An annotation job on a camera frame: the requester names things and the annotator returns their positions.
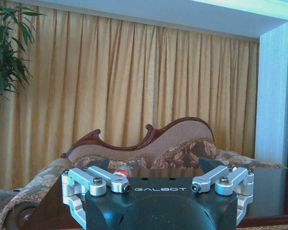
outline silver metal bracket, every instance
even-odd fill
[[[215,184],[215,191],[221,196],[238,194],[237,225],[246,213],[247,205],[253,202],[254,174],[245,168],[234,168],[232,172],[218,166],[212,171],[192,179],[191,189],[196,193],[209,192]]]
[[[86,218],[81,198],[88,191],[92,196],[102,196],[107,191],[107,185],[115,193],[126,193],[131,189],[127,178],[113,175],[96,166],[87,168],[85,172],[77,168],[66,170],[61,178],[63,203],[70,207],[72,217],[84,229]]]
[[[219,165],[215,169],[207,172],[203,176],[196,176],[192,179],[191,189],[197,193],[206,193],[210,191],[213,185],[220,177],[228,175],[228,167]]]

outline drape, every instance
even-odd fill
[[[115,146],[185,116],[253,157],[258,43],[36,7],[30,85],[0,111],[0,188],[22,187],[94,129]]]

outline wooden table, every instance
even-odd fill
[[[133,170],[134,177],[194,177],[200,169]],[[254,200],[239,228],[288,225],[288,170],[255,169]],[[61,178],[46,194],[22,230],[82,229],[62,203]]]

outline sofa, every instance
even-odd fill
[[[68,168],[84,168],[107,161],[109,169],[128,166],[132,169],[199,168],[199,157],[219,160],[228,167],[285,168],[256,161],[232,151],[217,149],[210,126],[196,117],[177,119],[162,129],[146,125],[147,134],[141,143],[116,147],[99,137],[94,130],[41,170],[23,189],[11,194],[0,212],[0,230],[19,229],[61,173]]]

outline floral upholstery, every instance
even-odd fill
[[[286,169],[281,164],[272,164],[263,161],[241,156],[236,152],[217,150],[216,160],[221,161],[228,167],[243,167],[247,169],[264,168],[264,169]]]
[[[198,157],[216,158],[216,145],[208,138],[196,138],[183,142],[157,157],[152,169],[196,169]]]
[[[77,168],[88,167],[89,165],[99,165],[104,160],[109,160],[108,169],[119,169],[121,166],[128,166],[131,169],[147,169],[147,160],[145,156],[127,159],[112,159],[100,155],[87,154],[75,160],[74,166]]]
[[[49,189],[60,177],[65,169],[72,168],[68,159],[56,159],[48,167],[41,170],[36,177],[16,194],[0,213],[0,230],[8,212],[23,202],[35,202],[36,205],[44,198]]]

